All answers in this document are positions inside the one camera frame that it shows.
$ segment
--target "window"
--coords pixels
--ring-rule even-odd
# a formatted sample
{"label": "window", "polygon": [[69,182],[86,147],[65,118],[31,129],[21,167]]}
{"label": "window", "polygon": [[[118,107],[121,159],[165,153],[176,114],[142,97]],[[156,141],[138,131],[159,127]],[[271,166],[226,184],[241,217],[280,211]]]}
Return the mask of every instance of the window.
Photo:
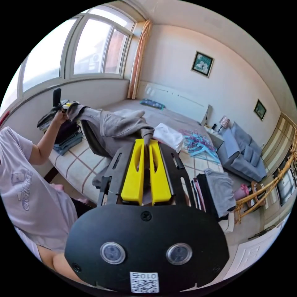
{"label": "window", "polygon": [[23,91],[60,77],[60,63],[66,38],[75,23],[69,19],[44,37],[29,54],[23,80]]}
{"label": "window", "polygon": [[107,38],[111,25],[90,19],[87,21],[78,42],[74,74],[100,73]]}
{"label": "window", "polygon": [[113,31],[106,57],[105,73],[118,74],[120,72],[126,41],[126,35],[116,29]]}
{"label": "window", "polygon": [[74,75],[121,74],[128,36],[105,22],[89,19],[81,33],[74,61]]}
{"label": "window", "polygon": [[[279,166],[279,169],[282,170],[288,161],[291,152],[289,151]],[[278,175],[278,170],[273,173],[273,178],[276,178]],[[278,196],[280,198],[280,204],[283,206],[285,202],[291,197],[294,190],[297,187],[297,167],[296,162],[291,163],[290,169],[284,174],[283,179],[280,180],[276,186]]]}
{"label": "window", "polygon": [[49,86],[85,75],[121,78],[132,28],[138,19],[136,13],[130,18],[125,12],[99,5],[59,25],[32,49],[15,73],[0,106],[0,116],[15,101],[26,100]]}
{"label": "window", "polygon": [[9,107],[13,101],[15,101],[18,97],[18,79],[19,79],[19,71],[21,66],[16,71],[15,75],[13,76],[6,93],[3,97],[2,104],[0,106],[0,116],[4,113],[4,111]]}

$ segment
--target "black handle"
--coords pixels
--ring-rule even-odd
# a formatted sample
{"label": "black handle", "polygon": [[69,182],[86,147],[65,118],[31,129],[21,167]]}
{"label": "black handle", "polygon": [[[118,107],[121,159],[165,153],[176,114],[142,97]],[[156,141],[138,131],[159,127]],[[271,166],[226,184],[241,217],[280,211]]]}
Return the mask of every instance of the black handle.
{"label": "black handle", "polygon": [[55,89],[53,92],[53,107],[57,107],[61,103],[61,88]]}

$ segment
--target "flower painting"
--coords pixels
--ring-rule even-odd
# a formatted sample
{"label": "flower painting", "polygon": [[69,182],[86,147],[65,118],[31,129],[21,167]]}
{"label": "flower painting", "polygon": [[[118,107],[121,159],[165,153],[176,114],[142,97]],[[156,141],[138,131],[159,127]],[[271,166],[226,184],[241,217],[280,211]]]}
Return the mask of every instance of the flower painting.
{"label": "flower painting", "polygon": [[210,70],[213,65],[213,60],[214,59],[209,56],[196,52],[192,70],[206,77],[209,77]]}
{"label": "flower painting", "polygon": [[257,114],[257,116],[260,118],[261,121],[263,121],[264,116],[266,114],[266,108],[261,103],[261,101],[258,99],[256,107],[254,109],[254,112]]}

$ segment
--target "white t-shirt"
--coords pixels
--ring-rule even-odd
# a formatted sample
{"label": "white t-shirt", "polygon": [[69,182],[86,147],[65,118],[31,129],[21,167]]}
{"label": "white t-shirt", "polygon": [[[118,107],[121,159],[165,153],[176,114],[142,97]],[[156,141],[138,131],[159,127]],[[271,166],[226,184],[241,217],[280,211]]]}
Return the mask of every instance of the white t-shirt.
{"label": "white t-shirt", "polygon": [[29,163],[33,144],[11,128],[0,131],[0,192],[7,214],[27,247],[64,252],[77,220],[66,193],[49,185]]}

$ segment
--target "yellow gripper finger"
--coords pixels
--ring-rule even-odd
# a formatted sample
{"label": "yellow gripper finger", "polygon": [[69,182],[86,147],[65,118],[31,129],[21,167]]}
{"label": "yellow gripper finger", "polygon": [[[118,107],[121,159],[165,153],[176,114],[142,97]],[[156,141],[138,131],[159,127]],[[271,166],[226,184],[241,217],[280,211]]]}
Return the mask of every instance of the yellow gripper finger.
{"label": "yellow gripper finger", "polygon": [[127,202],[142,204],[144,179],[144,140],[136,139],[121,197]]}
{"label": "yellow gripper finger", "polygon": [[160,202],[169,202],[169,200],[171,199],[171,191],[169,188],[159,144],[156,140],[150,141],[149,166],[151,177],[152,205]]}

